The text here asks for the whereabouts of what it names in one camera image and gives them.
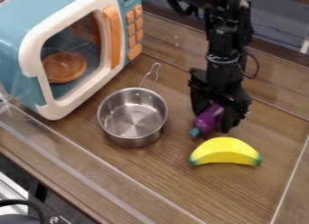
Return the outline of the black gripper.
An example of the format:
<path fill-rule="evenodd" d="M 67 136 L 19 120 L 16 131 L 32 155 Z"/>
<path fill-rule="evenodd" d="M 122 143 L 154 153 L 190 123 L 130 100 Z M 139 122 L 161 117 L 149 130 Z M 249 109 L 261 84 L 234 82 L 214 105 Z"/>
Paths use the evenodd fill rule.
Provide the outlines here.
<path fill-rule="evenodd" d="M 190 68 L 190 74 L 189 87 L 191 90 L 193 113 L 198 116 L 208 109 L 210 102 L 216 102 L 225 108 L 221 131 L 228 133 L 248 114 L 253 100 L 240 81 L 217 87 L 208 81 L 205 70 Z"/>

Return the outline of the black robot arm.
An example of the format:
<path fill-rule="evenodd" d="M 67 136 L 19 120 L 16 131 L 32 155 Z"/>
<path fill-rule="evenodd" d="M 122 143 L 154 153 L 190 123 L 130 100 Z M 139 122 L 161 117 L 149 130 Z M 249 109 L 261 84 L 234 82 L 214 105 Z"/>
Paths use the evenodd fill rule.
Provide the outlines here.
<path fill-rule="evenodd" d="M 196 115 L 190 136 L 220 129 L 226 133 L 246 118 L 252 97 L 241 83 L 248 74 L 246 49 L 253 38 L 252 0 L 167 0 L 175 12 L 204 20 L 208 40 L 206 68 L 190 69 L 191 109 Z"/>

